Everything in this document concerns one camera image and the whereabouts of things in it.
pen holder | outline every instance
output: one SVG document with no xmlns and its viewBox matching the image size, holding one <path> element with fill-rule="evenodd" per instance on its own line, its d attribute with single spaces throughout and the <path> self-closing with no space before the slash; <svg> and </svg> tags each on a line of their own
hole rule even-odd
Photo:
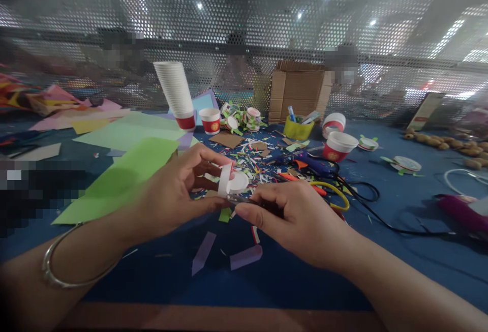
<svg viewBox="0 0 488 332">
<path fill-rule="evenodd" d="M 290 119 L 290 116 L 287 116 L 286 122 L 285 122 L 284 133 L 290 139 L 298 140 L 298 141 L 304 141 L 304 140 L 307 140 L 309 138 L 313 127 L 314 127 L 313 121 L 309 124 L 301 125 L 301 124 L 294 123 Z"/>
</svg>

cardboard box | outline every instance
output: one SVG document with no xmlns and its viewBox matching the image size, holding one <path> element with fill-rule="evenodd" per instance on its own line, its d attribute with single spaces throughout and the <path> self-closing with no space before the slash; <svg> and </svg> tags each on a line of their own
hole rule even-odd
<svg viewBox="0 0 488 332">
<path fill-rule="evenodd" d="M 269 123 L 284 123 L 288 106 L 293 106 L 295 115 L 318 111 L 317 120 L 322 120 L 332 83 L 333 72 L 324 65 L 278 61 L 272 74 Z"/>
</svg>

perforated metal panel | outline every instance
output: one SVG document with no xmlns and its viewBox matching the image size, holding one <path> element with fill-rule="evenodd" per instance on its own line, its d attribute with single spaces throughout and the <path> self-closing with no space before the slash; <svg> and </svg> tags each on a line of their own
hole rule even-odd
<svg viewBox="0 0 488 332">
<path fill-rule="evenodd" d="M 488 93 L 487 14 L 488 0 L 0 0 L 0 56 L 140 108 L 165 107 L 152 62 L 177 60 L 193 96 L 262 111 L 277 60 L 313 61 L 336 72 L 328 112 L 398 120 L 434 90 L 455 119 Z"/>
</svg>

silver bangle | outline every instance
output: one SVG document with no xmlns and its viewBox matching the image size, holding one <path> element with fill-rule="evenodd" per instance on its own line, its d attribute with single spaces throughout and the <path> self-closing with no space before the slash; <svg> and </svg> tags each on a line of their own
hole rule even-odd
<svg viewBox="0 0 488 332">
<path fill-rule="evenodd" d="M 56 241 L 53 244 L 51 244 L 51 246 L 47 250 L 46 254 L 44 255 L 44 259 L 42 260 L 42 273 L 43 273 L 44 279 L 48 282 L 48 284 L 50 286 L 58 287 L 61 289 L 77 289 L 77 288 L 82 288 L 85 286 L 93 285 L 98 280 L 102 279 L 105 275 L 107 275 L 110 271 L 112 271 L 114 269 L 114 267 L 117 266 L 118 262 L 120 261 L 120 260 L 117 260 L 116 262 L 114 262 L 113 265 L 111 265 L 106 271 L 104 271 L 101 275 L 97 276 L 96 278 L 94 278 L 90 281 L 81 283 L 81 284 L 65 283 L 64 281 L 61 281 L 56 276 L 54 276 L 54 274 L 51 271 L 51 257 L 52 257 L 54 250 L 59 245 L 59 243 L 64 238 L 66 238 L 68 236 L 68 234 L 70 234 L 75 229 L 78 229 L 83 224 L 84 224 L 83 222 L 76 224 L 76 226 L 74 226 L 73 228 L 68 230 L 66 233 L 64 233 L 62 236 L 60 236 L 58 239 L 56 239 Z"/>
</svg>

person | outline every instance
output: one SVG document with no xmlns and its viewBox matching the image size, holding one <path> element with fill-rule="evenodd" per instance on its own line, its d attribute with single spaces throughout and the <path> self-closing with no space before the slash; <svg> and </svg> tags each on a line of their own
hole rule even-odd
<svg viewBox="0 0 488 332">
<path fill-rule="evenodd" d="M 215 189 L 216 184 L 201 175 L 219 176 L 221 170 L 214 164 L 230 162 L 200 143 L 195 145 L 159 169 L 135 203 L 63 238 L 51 254 L 52 274 L 69 284 L 96 279 L 128 248 L 227 207 L 224 198 L 192 200 L 189 191 Z M 240 217 L 310 265 L 354 283 L 388 330 L 488 330 L 486 314 L 354 231 L 307 182 L 259 185 L 252 199 L 277 203 L 284 209 L 284 219 L 248 203 L 236 207 Z M 43 280 L 41 264 L 51 244 L 53 240 L 2 267 L 2 285 L 21 330 L 55 328 L 93 285 L 61 289 Z"/>
</svg>

